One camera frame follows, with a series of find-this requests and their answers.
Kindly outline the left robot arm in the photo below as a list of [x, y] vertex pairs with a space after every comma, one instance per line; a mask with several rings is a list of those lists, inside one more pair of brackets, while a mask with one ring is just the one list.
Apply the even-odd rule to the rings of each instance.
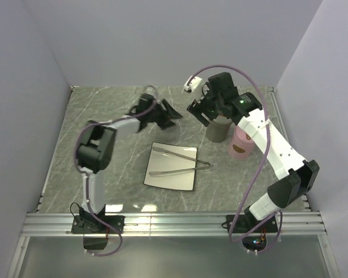
[[174, 120], [182, 117], [165, 99], [158, 100], [155, 95], [143, 93], [138, 103], [121, 118], [87, 122], [74, 151], [74, 163], [83, 179], [83, 201], [76, 221], [79, 226], [93, 233], [105, 228], [103, 171], [111, 162], [116, 140], [139, 133], [149, 123], [168, 129], [175, 125]]

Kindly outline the grey cylindrical container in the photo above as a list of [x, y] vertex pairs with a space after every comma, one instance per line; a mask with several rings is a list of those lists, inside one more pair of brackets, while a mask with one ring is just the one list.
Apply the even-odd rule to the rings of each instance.
[[206, 138], [214, 143], [221, 143], [226, 140], [230, 126], [231, 119], [219, 115], [216, 119], [211, 121], [206, 128]]

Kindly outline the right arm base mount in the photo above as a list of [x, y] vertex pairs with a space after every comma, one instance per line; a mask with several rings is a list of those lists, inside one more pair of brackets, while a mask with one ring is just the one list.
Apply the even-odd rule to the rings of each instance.
[[[221, 227], [223, 229], [226, 229], [227, 231], [230, 230], [232, 220], [234, 218], [234, 215], [226, 215], [226, 220], [221, 224]], [[235, 233], [247, 233], [249, 230], [254, 228], [255, 226], [259, 225], [261, 221], [258, 220], [252, 220], [251, 218], [247, 217], [246, 215], [240, 215], [237, 219], [237, 222], [235, 223], [235, 227], [233, 229], [233, 234]], [[269, 220], [267, 220], [263, 225], [255, 229], [254, 233], [277, 233], [278, 232], [278, 225], [276, 217], [273, 216]]]

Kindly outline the steel tongs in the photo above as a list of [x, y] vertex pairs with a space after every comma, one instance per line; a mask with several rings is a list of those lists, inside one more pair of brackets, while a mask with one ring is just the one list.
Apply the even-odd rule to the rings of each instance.
[[204, 170], [204, 169], [208, 169], [209, 167], [211, 167], [211, 164], [209, 162], [205, 162], [205, 161], [199, 160], [197, 158], [192, 158], [192, 157], [189, 157], [186, 155], [182, 155], [180, 153], [176, 153], [176, 152], [164, 149], [164, 148], [153, 147], [153, 151], [156, 151], [159, 153], [165, 153], [168, 155], [176, 156], [178, 158], [182, 158], [185, 160], [196, 162], [196, 163], [202, 164], [202, 166], [196, 166], [196, 167], [186, 168], [186, 169], [167, 170], [167, 171], [150, 171], [148, 173], [149, 175], [176, 174], [176, 173], [181, 173], [181, 172], [190, 171], [190, 170]]

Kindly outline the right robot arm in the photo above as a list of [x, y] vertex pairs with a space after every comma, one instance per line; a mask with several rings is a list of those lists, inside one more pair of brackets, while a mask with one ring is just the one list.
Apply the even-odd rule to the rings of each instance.
[[187, 110], [204, 126], [218, 116], [224, 116], [244, 131], [265, 153], [277, 182], [246, 210], [244, 224], [256, 232], [264, 226], [265, 218], [284, 209], [311, 190], [319, 171], [315, 160], [307, 161], [265, 116], [261, 102], [250, 92], [239, 94], [228, 72], [210, 77], [207, 81], [190, 77], [183, 90], [192, 93], [194, 101]]

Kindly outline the pink cylindrical container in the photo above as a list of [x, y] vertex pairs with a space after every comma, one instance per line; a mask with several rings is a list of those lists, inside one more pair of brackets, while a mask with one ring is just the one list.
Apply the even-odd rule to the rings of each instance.
[[251, 137], [236, 126], [233, 131], [233, 137], [227, 148], [229, 155], [234, 159], [244, 160], [250, 156], [254, 148], [255, 143]]

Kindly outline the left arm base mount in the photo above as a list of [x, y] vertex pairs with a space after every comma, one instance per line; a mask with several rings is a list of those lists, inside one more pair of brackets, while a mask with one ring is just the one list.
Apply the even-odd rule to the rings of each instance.
[[123, 215], [104, 215], [101, 217], [101, 220], [108, 226], [93, 217], [87, 220], [76, 215], [72, 223], [71, 233], [97, 234], [109, 231], [109, 233], [116, 234], [117, 232], [122, 233], [124, 230], [125, 217]]

